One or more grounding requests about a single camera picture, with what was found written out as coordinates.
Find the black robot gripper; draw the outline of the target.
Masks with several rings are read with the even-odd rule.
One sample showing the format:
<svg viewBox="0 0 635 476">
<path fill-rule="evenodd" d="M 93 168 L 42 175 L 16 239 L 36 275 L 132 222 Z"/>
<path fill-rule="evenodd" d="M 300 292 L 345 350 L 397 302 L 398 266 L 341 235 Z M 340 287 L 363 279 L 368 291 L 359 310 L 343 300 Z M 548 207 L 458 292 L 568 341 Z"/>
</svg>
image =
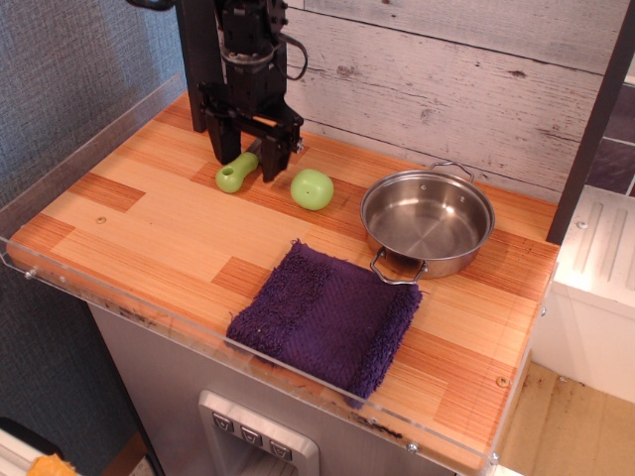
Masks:
<svg viewBox="0 0 635 476">
<path fill-rule="evenodd" d="M 222 81 L 202 82 L 200 110 L 218 161 L 227 165 L 241 154 L 243 131 L 261 138 L 263 182 L 284 171 L 291 152 L 302 148 L 304 119 L 285 100 L 287 49 L 272 47 L 265 54 L 239 54 L 221 49 Z"/>
</svg>

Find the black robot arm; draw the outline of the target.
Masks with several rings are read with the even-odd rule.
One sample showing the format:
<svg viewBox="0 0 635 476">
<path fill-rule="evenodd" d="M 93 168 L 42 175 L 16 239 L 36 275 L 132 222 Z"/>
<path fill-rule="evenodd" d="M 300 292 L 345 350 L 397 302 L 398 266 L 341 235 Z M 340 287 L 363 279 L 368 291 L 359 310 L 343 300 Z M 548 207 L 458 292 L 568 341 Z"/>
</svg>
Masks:
<svg viewBox="0 0 635 476">
<path fill-rule="evenodd" d="M 175 4 L 194 129 L 206 132 L 217 160 L 241 153 L 241 138 L 260 140 L 269 182 L 302 145 L 299 113 L 285 100 L 291 77 L 283 34 L 284 1 L 178 1 Z"/>
</svg>

